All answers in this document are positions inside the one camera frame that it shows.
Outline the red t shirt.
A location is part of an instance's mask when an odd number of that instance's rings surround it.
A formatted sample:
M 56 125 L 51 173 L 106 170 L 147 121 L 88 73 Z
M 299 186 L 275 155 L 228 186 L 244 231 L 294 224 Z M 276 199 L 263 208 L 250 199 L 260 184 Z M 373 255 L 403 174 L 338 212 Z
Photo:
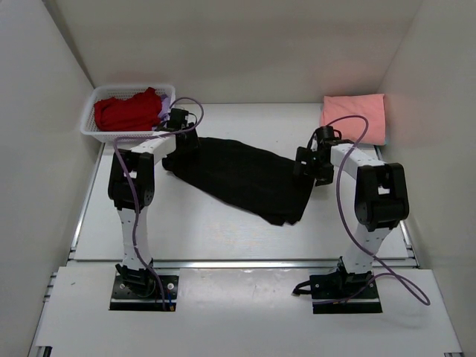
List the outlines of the red t shirt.
M 155 89 L 120 100 L 111 97 L 94 104 L 94 121 L 104 132 L 151 131 L 160 123 L 161 99 Z

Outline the folded pink t shirt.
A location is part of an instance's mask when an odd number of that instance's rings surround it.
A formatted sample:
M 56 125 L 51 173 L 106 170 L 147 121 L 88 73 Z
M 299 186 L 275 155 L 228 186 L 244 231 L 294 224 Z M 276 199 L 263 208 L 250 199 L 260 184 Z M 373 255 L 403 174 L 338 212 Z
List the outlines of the folded pink t shirt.
M 383 146 L 386 144 L 385 96 L 368 94 L 359 96 L 325 96 L 320 125 L 331 125 L 341 132 L 343 139 L 356 141 L 368 121 L 368 129 L 362 144 Z

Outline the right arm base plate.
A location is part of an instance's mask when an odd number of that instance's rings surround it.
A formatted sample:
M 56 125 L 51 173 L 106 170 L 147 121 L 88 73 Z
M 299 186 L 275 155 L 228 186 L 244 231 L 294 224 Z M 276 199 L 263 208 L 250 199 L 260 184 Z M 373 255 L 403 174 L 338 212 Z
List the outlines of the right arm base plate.
M 379 314 L 383 312 L 375 283 L 345 283 L 337 272 L 310 275 L 294 287 L 294 296 L 310 295 L 314 315 Z

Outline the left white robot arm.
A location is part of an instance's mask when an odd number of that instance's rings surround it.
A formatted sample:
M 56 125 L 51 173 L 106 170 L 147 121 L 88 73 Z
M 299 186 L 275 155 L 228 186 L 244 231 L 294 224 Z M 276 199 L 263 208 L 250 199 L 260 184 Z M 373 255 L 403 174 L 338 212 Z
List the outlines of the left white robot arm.
M 148 298 L 164 291 L 163 283 L 153 271 L 153 258 L 147 237 L 147 211 L 155 195 L 155 166 L 164 158 L 183 155 L 199 147 L 192 114 L 173 108 L 165 124 L 143 138 L 117 138 L 108 183 L 108 196 L 118 213 L 122 237 L 123 260 L 116 265 L 118 274 L 132 293 Z

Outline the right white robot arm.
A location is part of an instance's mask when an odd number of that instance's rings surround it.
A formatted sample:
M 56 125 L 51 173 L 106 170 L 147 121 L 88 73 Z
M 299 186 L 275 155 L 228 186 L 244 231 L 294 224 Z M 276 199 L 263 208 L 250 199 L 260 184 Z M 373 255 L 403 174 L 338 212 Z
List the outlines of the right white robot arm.
M 295 287 L 294 295 L 311 295 L 321 303 L 340 303 L 351 298 L 376 297 L 373 292 L 373 263 L 390 232 L 408 217 L 409 203 L 405 171 L 401 164 L 387 164 L 343 139 L 332 126 L 315 130 L 305 147 L 298 147 L 293 179 L 301 184 L 310 178 L 315 185 L 354 179 L 354 212 L 358 225 L 350 233 L 352 244 L 329 273 L 316 274 Z

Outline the white plastic basket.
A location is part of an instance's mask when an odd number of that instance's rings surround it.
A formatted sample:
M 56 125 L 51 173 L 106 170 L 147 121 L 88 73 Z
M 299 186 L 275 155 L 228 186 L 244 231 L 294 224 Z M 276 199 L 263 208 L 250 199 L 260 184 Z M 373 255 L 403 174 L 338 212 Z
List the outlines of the white plastic basket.
M 175 87 L 164 83 L 99 86 L 83 110 L 80 131 L 102 143 L 151 135 L 175 98 Z

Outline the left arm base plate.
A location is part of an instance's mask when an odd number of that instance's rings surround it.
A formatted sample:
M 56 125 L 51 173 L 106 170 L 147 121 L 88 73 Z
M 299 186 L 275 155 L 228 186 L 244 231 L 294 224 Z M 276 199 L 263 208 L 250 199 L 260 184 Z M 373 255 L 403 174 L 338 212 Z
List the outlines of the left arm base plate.
M 158 270 L 164 293 L 155 281 L 145 286 L 126 283 L 117 272 L 109 301 L 110 311 L 175 312 L 179 293 L 179 271 Z

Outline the black t shirt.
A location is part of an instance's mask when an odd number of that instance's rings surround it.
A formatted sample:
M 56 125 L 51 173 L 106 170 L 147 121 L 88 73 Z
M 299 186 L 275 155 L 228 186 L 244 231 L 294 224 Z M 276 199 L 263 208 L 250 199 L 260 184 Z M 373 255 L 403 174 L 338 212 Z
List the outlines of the black t shirt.
M 313 178 L 294 180 L 295 162 L 240 141 L 200 138 L 187 153 L 170 154 L 162 166 L 182 181 L 272 225 L 302 219 Z

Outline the aluminium table rail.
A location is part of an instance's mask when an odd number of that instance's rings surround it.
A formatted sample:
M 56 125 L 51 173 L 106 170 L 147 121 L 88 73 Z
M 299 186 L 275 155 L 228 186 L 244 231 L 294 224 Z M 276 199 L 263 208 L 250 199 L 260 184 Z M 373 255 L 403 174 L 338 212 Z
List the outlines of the aluminium table rail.
M 123 256 L 120 220 L 107 196 L 112 150 L 97 157 L 71 244 L 69 266 L 114 266 Z M 315 190 L 296 225 L 277 227 L 157 172 L 148 212 L 159 268 L 327 268 L 350 246 L 332 188 Z

